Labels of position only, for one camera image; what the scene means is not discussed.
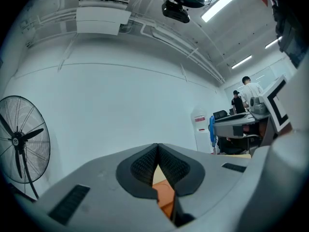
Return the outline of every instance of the fan stand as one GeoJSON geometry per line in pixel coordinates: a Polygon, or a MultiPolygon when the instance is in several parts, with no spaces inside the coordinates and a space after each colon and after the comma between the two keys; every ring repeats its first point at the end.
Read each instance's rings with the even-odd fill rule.
{"type": "Polygon", "coordinates": [[[14,145],[15,154],[22,155],[23,163],[24,163],[24,167],[25,167],[25,172],[26,172],[29,184],[32,188],[32,191],[33,191],[35,197],[37,199],[39,199],[38,193],[37,193],[36,189],[34,188],[34,185],[32,183],[31,177],[30,177],[29,169],[28,169],[28,166],[27,166],[27,160],[26,160],[26,154],[25,154],[25,143],[26,142],[22,139],[23,136],[24,136],[24,133],[17,131],[17,132],[14,133],[14,136],[12,137],[11,141],[14,145]]]}

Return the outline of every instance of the man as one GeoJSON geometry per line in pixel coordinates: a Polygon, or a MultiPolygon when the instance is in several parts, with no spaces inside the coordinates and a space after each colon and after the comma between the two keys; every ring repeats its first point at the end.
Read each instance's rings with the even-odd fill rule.
{"type": "Polygon", "coordinates": [[[252,83],[248,76],[242,78],[242,83],[245,85],[242,91],[243,106],[249,107],[250,99],[252,97],[258,97],[263,92],[263,89],[258,83],[252,83]]]}
{"type": "Polygon", "coordinates": [[[238,96],[239,92],[237,90],[233,91],[234,98],[232,100],[232,106],[234,110],[234,114],[244,113],[246,110],[243,107],[241,96],[238,96]]]}

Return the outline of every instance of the ceiling light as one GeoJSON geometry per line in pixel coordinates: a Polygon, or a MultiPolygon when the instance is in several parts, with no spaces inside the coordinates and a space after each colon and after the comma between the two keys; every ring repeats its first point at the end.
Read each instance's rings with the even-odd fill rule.
{"type": "Polygon", "coordinates": [[[249,60],[251,58],[252,58],[252,55],[250,55],[249,57],[247,57],[244,60],[240,61],[238,64],[235,64],[234,66],[232,66],[232,69],[236,68],[237,66],[241,65],[242,63],[246,62],[247,60],[249,60]]]}
{"type": "Polygon", "coordinates": [[[215,14],[222,10],[226,5],[228,5],[232,0],[218,0],[210,9],[208,9],[202,19],[208,22],[215,14]]]}
{"type": "Polygon", "coordinates": [[[280,36],[278,39],[274,40],[273,42],[269,43],[267,46],[265,46],[265,49],[269,48],[271,45],[276,43],[277,41],[280,41],[282,39],[282,36],[280,36]]]}
{"type": "Polygon", "coordinates": [[[257,80],[257,79],[260,79],[260,78],[263,77],[263,76],[265,76],[265,75],[261,75],[260,77],[256,78],[256,80],[257,80]]]}

